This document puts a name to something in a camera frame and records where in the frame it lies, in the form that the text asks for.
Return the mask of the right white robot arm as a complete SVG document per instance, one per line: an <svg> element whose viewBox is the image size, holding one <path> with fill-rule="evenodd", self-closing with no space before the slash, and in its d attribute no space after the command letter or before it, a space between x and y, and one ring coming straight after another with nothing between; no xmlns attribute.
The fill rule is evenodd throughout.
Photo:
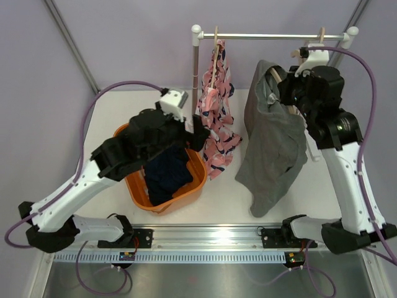
<svg viewBox="0 0 397 298"><path fill-rule="evenodd" d="M354 114L340 107L344 78L330 66L299 72L291 66L278 84L280 101L295 106L321 152L341 210L340 219L314 219L296 215L283 221L281 239L287 246L302 241L322 242L336 255L359 250L396 236L396 226L385 221L376 207L370 186L362 194L359 180L368 176L359 158L364 138Z"/></svg>

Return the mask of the beige hanger of grey shorts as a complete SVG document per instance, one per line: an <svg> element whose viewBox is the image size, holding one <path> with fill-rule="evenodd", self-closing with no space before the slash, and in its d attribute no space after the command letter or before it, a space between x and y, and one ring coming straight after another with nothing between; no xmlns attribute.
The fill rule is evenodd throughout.
<svg viewBox="0 0 397 298"><path fill-rule="evenodd" d="M291 71L286 72L285 78L282 79L280 73L278 72L278 68L272 66L270 68L270 74L277 83L277 88L280 94L280 102L287 107L290 114L301 116L301 112L298 110L298 108L292 104L290 99L286 98L288 91L288 83L291 82L293 73Z"/></svg>

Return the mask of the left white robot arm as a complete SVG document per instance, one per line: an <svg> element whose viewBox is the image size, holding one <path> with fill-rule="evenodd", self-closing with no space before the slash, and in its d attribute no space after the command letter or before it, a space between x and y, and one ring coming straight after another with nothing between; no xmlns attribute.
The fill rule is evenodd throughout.
<svg viewBox="0 0 397 298"><path fill-rule="evenodd" d="M200 151L210 132L198 115L193 116L193 123L194 131L188 132L184 120L161 109L145 109L132 117L121 132L92 152L75 178L42 201L19 205L20 216L30 224L25 233L29 245L46 253L64 250L75 242L129 246L134 230L126 216L95 219L75 212L173 145Z"/></svg>

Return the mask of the beige hanger of navy shorts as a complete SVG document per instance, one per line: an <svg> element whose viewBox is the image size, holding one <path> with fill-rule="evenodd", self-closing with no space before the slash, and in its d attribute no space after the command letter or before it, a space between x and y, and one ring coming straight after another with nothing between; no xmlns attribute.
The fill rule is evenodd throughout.
<svg viewBox="0 0 397 298"><path fill-rule="evenodd" d="M324 28L324 27L321 27L320 30L319 30L319 33L318 33L317 37L316 37L313 41L306 40L306 41L304 42L303 45L304 45L304 46L307 46L307 45L309 45L310 43L321 43L321 44L323 44L324 35L325 35L325 28ZM292 51L291 54L290 54L290 56L291 56L292 58L297 58L297 59L298 59L298 64L299 64L299 65L301 65L303 62L306 61L306 58L304 58L304 57L300 54L300 50L299 50L299 49L296 49L296 50Z"/></svg>

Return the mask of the grey fabric shorts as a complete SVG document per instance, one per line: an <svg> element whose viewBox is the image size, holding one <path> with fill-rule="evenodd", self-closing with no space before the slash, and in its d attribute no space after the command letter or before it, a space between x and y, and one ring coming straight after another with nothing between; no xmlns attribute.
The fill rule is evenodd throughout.
<svg viewBox="0 0 397 298"><path fill-rule="evenodd" d="M271 70L287 76L275 63L257 63L244 108L248 146L235 176L251 192L250 212L257 218L286 195L308 160L303 118L280 102Z"/></svg>

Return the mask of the navy blue mesh shorts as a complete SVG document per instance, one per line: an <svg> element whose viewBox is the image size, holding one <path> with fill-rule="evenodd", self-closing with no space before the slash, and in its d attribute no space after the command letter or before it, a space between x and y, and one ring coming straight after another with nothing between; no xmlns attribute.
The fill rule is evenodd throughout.
<svg viewBox="0 0 397 298"><path fill-rule="evenodd" d="M173 194L194 179L187 168L189 156L185 150L173 145L144 166L145 183L153 206L173 199Z"/></svg>

